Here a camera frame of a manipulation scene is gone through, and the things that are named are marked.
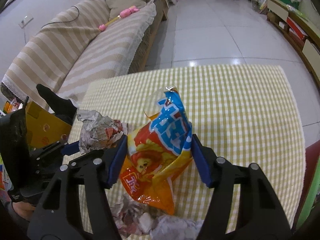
silver screw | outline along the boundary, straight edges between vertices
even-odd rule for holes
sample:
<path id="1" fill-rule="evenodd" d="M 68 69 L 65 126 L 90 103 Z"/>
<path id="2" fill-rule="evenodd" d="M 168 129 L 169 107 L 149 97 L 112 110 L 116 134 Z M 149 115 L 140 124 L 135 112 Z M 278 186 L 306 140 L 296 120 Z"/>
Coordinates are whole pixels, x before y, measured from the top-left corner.
<path id="1" fill-rule="evenodd" d="M 66 171 L 68 169 L 68 165 L 63 164 L 60 166 L 60 171 Z"/>
<path id="2" fill-rule="evenodd" d="M 252 163 L 252 164 L 250 165 L 250 168 L 256 171 L 256 170 L 259 169 L 259 165 L 258 165 L 257 163 Z"/>
<path id="3" fill-rule="evenodd" d="M 95 165 L 99 165 L 100 163 L 102 163 L 102 159 L 100 159 L 100 158 L 96 158 L 93 160 L 93 164 L 95 164 Z"/>
<path id="4" fill-rule="evenodd" d="M 219 164 L 223 164 L 223 163 L 226 162 L 226 159 L 223 158 L 223 157 L 218 157 L 218 158 L 216 159 L 216 162 L 219 163 Z"/>

sofa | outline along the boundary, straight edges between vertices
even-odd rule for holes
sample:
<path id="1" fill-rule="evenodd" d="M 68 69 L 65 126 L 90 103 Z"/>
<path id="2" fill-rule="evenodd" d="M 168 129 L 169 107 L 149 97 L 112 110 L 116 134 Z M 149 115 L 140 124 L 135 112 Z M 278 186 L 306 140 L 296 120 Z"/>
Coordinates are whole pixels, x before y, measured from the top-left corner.
<path id="1" fill-rule="evenodd" d="M 13 60 L 1 92 L 9 100 L 24 101 L 29 96 L 48 109 L 36 90 L 41 83 L 79 106 L 89 83 L 143 71 L 163 18 L 161 0 L 144 4 L 139 12 L 117 20 L 104 32 L 98 27 L 111 20 L 113 10 L 107 0 L 84 0 L 61 12 Z"/>

power outlet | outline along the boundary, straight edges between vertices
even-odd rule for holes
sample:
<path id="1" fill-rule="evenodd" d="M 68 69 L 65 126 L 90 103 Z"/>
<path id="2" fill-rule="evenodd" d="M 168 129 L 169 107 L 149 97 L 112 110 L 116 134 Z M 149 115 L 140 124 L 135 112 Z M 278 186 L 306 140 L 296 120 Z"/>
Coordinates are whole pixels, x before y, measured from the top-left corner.
<path id="1" fill-rule="evenodd" d="M 23 29 L 31 20 L 33 20 L 33 16 L 31 14 L 27 14 L 20 22 L 19 26 Z"/>

black sock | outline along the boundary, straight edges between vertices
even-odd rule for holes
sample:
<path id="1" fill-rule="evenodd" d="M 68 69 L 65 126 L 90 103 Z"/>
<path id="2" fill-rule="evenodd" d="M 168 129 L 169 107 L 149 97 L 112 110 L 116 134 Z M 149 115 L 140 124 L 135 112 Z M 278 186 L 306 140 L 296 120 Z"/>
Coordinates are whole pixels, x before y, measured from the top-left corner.
<path id="1" fill-rule="evenodd" d="M 39 95 L 47 102 L 56 115 L 66 115 L 71 119 L 74 118 L 77 108 L 70 100 L 58 97 L 50 88 L 41 84 L 37 85 Z"/>

yellow and white checkered cloth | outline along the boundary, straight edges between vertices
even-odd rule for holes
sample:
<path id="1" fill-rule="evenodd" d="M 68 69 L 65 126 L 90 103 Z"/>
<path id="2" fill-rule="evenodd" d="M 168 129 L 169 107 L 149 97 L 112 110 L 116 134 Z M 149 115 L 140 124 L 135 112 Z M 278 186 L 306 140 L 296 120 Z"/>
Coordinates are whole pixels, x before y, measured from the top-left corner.
<path id="1" fill-rule="evenodd" d="M 146 97 L 169 85 L 178 88 L 193 132 L 204 146 L 235 165 L 260 165 L 292 225 L 303 186 L 305 147 L 297 105 L 281 67 L 209 65 L 100 80 L 89 86 L 81 108 L 138 127 L 148 122 L 143 112 Z M 76 120 L 70 143 L 79 139 L 81 126 Z M 78 156 L 66 156 L 64 163 Z M 124 192 L 119 180 L 107 190 L 110 206 Z M 204 220 L 213 190 L 201 182 L 194 162 L 174 181 L 173 193 L 175 215 Z M 239 195 L 240 187 L 235 186 L 229 232 L 236 227 Z M 80 203 L 84 228 L 91 231 L 82 187 Z"/>

